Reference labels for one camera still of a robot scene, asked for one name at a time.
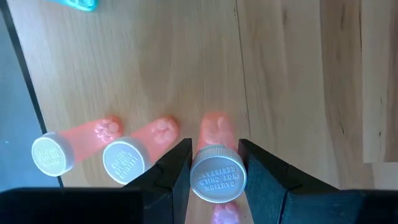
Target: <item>white bottle cap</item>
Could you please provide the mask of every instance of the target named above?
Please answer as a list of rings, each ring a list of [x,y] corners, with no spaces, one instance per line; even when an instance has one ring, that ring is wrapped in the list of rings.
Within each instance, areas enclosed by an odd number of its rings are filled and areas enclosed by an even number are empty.
[[[57,133],[47,133],[32,145],[32,158],[36,166],[51,177],[58,177],[75,164],[73,149],[68,140]]]
[[[103,163],[119,184],[130,183],[152,166],[146,147],[132,137],[119,138],[106,146]]]
[[[194,158],[190,174],[192,190],[203,200],[225,203],[236,199],[246,186],[243,161],[222,145],[204,147]]]

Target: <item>translucent orange bottle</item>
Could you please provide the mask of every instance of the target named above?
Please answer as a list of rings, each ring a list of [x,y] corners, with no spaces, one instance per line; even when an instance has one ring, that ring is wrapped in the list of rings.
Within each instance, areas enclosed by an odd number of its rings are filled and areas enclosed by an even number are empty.
[[[33,142],[33,161],[44,174],[60,176],[122,134],[122,123],[116,116],[90,121],[66,131],[47,133]]]
[[[103,153],[106,172],[128,184],[158,161],[177,139],[179,126],[171,117],[159,118],[128,137],[109,144]]]
[[[246,186],[246,170],[237,153],[233,125],[226,113],[208,113],[202,119],[200,136],[190,173],[193,192],[213,203],[240,196]]]

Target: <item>black robotic claw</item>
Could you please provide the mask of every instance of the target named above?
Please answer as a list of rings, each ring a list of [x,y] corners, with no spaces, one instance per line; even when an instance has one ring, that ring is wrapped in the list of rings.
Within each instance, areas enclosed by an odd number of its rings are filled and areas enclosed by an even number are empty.
[[[398,223],[398,194],[338,190],[239,140],[254,223]],[[185,223],[192,141],[184,139],[121,189],[14,189],[0,194],[1,223]]]

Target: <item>wooden table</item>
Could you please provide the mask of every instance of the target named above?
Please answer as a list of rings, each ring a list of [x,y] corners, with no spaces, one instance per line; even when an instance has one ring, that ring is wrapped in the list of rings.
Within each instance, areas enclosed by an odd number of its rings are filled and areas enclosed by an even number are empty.
[[[393,0],[100,0],[94,12],[8,3],[49,131],[116,114],[130,133],[172,114],[180,139],[195,140],[203,114],[223,110],[239,138],[331,185],[398,189],[398,164],[383,163],[398,160],[385,156]],[[383,97],[388,106],[377,106]],[[119,187],[101,154],[62,180]],[[191,195],[187,223],[210,215]]]

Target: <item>blue object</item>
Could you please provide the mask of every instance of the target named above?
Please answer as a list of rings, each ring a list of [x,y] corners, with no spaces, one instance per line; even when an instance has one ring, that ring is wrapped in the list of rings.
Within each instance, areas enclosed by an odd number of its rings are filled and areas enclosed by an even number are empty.
[[[66,4],[67,6],[74,7],[82,11],[93,11],[97,6],[98,0],[56,0],[61,4]]]

